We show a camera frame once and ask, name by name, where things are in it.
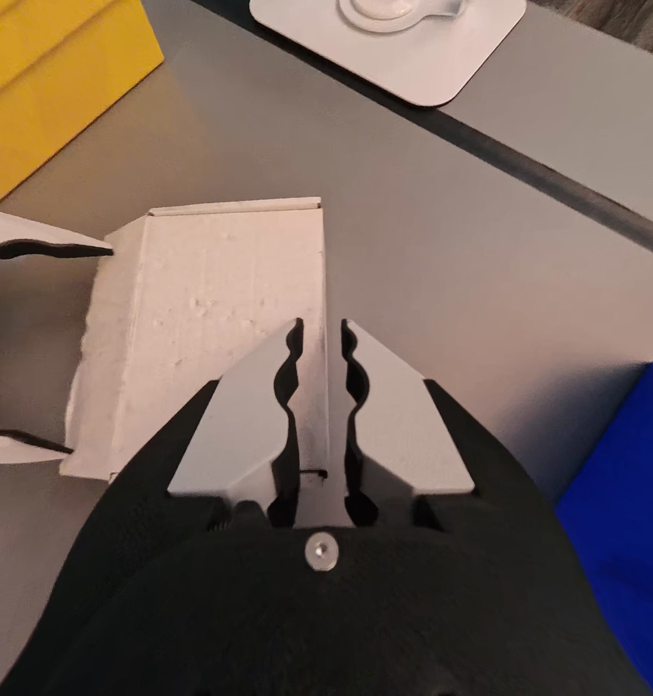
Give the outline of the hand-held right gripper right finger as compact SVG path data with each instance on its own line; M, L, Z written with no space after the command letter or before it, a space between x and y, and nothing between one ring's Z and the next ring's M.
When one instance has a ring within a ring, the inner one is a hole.
M420 501L465 495L475 483L424 378L351 319L343 319L347 418L345 506L355 526L415 523Z

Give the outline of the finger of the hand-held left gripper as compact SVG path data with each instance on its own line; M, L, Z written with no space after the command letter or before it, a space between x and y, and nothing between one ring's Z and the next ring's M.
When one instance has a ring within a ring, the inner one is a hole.
M0 212L0 260L23 256L71 259L112 256L106 241Z
M73 452L60 443L19 430L0 430L0 464L29 464L54 461Z

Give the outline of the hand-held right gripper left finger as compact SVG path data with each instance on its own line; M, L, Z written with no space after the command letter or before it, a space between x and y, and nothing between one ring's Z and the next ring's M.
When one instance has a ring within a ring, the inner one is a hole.
M300 457L289 400L298 387L304 324L279 327L219 380L168 485L174 497L255 502L271 525L292 527Z

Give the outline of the white cardboard box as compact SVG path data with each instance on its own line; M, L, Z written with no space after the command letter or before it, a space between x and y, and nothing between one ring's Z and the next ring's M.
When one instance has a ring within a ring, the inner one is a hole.
M301 468L329 462L322 200L154 208L108 235L66 413L66 477L110 481L208 381L304 325Z

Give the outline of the blue plastic bin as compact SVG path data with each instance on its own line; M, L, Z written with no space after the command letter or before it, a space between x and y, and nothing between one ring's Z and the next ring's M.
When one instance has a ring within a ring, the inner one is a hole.
M653 691L653 362L555 512L612 632Z

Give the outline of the yellow box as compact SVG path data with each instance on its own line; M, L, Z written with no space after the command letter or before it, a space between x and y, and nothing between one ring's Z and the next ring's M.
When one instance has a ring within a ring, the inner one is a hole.
M0 1L0 200L163 62L141 1Z

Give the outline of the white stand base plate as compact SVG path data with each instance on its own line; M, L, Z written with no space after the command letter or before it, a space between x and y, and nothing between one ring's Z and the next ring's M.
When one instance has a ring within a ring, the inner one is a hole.
M250 1L252 18L418 107L451 101L526 1Z

